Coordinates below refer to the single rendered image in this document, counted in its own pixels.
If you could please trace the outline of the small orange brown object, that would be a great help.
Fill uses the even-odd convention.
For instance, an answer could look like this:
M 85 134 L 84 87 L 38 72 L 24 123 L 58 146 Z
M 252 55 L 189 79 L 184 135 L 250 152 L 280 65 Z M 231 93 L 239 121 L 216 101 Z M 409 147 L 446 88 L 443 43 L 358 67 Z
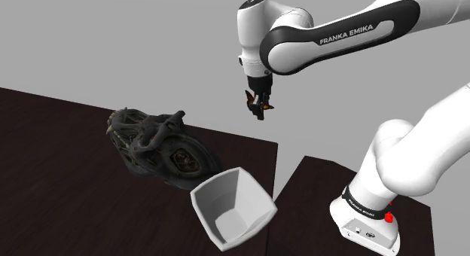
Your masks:
M 250 93 L 248 90 L 245 91 L 247 98 L 247 107 L 252 112 L 265 111 L 274 109 L 270 104 L 270 93 Z

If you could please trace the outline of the dark wooden robot stand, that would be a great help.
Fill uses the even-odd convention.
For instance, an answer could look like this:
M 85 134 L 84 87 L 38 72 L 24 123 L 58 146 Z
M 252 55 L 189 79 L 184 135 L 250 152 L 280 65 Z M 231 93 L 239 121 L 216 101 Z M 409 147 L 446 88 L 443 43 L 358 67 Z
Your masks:
M 380 256 L 343 238 L 329 212 L 355 174 L 333 161 L 305 156 L 276 198 L 267 256 Z M 397 256 L 436 256 L 428 206 L 398 196 L 392 214 L 401 235 Z

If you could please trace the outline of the white square bowl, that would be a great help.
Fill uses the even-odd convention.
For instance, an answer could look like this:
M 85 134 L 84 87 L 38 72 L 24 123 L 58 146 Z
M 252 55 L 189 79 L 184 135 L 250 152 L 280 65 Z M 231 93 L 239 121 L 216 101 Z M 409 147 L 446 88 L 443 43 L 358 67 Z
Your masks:
M 241 167 L 206 179 L 190 196 L 203 229 L 220 251 L 256 236 L 278 211 L 273 198 Z

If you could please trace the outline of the dark wooden table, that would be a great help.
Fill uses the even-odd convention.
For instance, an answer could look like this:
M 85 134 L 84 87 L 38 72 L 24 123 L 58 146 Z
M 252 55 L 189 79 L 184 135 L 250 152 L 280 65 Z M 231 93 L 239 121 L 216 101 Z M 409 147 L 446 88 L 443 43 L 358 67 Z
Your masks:
M 0 256 L 267 256 L 266 230 L 219 251 L 187 191 L 132 176 L 109 115 L 0 88 Z

